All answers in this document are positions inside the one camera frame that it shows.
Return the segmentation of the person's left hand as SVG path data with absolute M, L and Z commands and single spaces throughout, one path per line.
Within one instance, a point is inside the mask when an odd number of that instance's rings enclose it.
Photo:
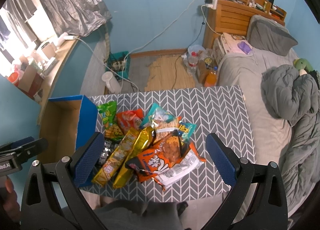
M 17 194 L 14 190 L 14 184 L 9 177 L 1 177 L 1 188 L 6 190 L 6 197 L 4 198 L 3 203 L 5 212 L 13 222 L 19 222 L 21 218 L 20 205 L 17 202 Z

